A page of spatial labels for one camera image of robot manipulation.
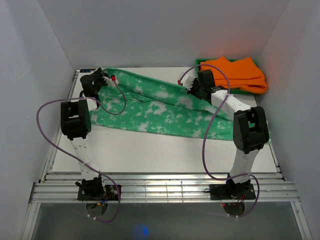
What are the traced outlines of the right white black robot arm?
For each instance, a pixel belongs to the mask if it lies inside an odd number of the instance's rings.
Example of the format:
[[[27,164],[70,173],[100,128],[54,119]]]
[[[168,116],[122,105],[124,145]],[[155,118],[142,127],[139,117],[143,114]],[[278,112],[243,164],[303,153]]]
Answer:
[[[209,186],[211,200],[256,199],[250,173],[259,151],[270,139],[264,109],[232,96],[229,89],[215,83],[210,70],[199,71],[197,78],[187,76],[180,84],[188,94],[218,107],[233,121],[232,139],[236,146],[233,166],[225,183]]]

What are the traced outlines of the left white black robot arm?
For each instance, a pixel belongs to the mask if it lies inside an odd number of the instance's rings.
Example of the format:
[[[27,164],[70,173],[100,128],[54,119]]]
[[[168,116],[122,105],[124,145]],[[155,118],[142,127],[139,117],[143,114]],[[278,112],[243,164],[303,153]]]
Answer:
[[[75,183],[79,187],[79,200],[100,200],[106,195],[101,175],[90,169],[98,167],[90,153],[88,134],[92,130],[90,110],[99,108],[99,91],[108,85],[104,79],[107,76],[100,67],[83,75],[80,78],[82,90],[79,99],[60,104],[61,131],[72,144],[76,157],[81,160],[81,182]]]

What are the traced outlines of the green white tie-dye trousers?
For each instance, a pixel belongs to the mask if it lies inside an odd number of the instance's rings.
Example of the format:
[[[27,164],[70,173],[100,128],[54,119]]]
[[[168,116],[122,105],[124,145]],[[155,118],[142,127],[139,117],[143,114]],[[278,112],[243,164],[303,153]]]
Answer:
[[[176,84],[118,68],[104,68],[115,75],[118,86],[100,89],[102,106],[90,113],[94,125],[120,130],[179,137],[231,141],[233,121],[216,106],[187,94]]]

